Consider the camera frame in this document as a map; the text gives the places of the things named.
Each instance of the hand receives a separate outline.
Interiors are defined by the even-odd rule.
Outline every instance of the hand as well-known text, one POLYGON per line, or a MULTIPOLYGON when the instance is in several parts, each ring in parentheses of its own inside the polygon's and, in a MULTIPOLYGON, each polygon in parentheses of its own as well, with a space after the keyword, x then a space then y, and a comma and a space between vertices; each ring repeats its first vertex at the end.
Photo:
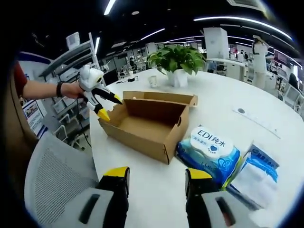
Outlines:
POLYGON ((261 37, 257 36, 257 35, 253 35, 253 38, 260 40, 261 37))
POLYGON ((73 83, 63 83, 61 86, 61 94, 62 96, 67 96, 72 99, 76 99, 79 95, 84 93, 83 89, 80 88, 78 82, 73 83))

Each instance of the wristband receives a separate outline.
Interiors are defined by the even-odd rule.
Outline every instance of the wristband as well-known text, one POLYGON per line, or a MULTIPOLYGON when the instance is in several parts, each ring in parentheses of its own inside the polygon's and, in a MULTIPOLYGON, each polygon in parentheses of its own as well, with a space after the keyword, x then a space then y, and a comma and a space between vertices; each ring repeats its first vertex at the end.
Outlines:
POLYGON ((56 87, 56 94, 57 94, 57 97, 62 97, 62 94, 61 94, 61 86, 63 84, 63 81, 59 82, 57 84, 57 87, 56 87))

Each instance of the desk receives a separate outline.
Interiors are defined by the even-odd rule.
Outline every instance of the desk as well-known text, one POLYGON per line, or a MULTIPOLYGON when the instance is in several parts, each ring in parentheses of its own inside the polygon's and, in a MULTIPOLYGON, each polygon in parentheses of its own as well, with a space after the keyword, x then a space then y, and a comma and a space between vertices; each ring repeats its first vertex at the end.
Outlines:
POLYGON ((226 76, 243 81, 245 75, 245 63, 223 58, 207 58, 206 60, 207 62, 215 61, 225 63, 227 65, 226 76))
MULTIPOLYGON (((138 81, 114 83, 108 88, 121 97, 123 91, 131 90, 196 94, 199 105, 190 110, 186 135, 203 124, 215 133, 229 137, 242 154, 255 140, 277 158, 280 163, 277 200, 266 211, 252 214, 259 225, 276 226, 290 210, 303 182, 304 123, 301 117, 269 93, 228 77, 198 72, 189 77, 187 88, 174 88, 168 86, 167 77, 156 69, 135 75, 138 81), (158 88, 149 86, 148 77, 153 75, 157 76, 158 88), (281 139, 232 111, 239 107, 276 128, 281 139)), ((112 103, 101 102, 106 109, 113 108, 112 103)), ((126 228, 188 227, 185 165, 176 158, 170 165, 162 164, 107 137, 93 112, 90 114, 90 135, 99 179, 114 167, 129 166, 131 169, 126 228)))

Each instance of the box flap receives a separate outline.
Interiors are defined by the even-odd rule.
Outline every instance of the box flap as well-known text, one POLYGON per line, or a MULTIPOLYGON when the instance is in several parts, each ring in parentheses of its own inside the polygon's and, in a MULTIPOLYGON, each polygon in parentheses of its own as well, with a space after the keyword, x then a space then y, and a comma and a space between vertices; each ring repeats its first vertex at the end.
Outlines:
POLYGON ((157 92, 140 92, 140 91, 124 91, 124 99, 148 99, 148 100, 160 100, 169 101, 173 103, 179 103, 189 105, 193 107, 198 104, 199 98, 196 95, 183 95, 183 94, 169 94, 169 93, 157 93, 157 92))

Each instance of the tissue pack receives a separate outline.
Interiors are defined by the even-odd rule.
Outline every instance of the tissue pack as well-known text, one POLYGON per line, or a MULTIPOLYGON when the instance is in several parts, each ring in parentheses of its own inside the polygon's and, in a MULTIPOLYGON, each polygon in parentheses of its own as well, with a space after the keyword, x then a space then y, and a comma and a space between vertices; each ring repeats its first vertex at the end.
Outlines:
POLYGON ((254 209, 267 208, 277 191, 278 174, 273 163, 251 152, 247 153, 244 160, 227 190, 254 209))
POLYGON ((188 166, 209 173, 222 187, 226 187, 241 160, 240 151, 232 141, 203 126, 193 129, 189 138, 178 143, 177 155, 188 166))

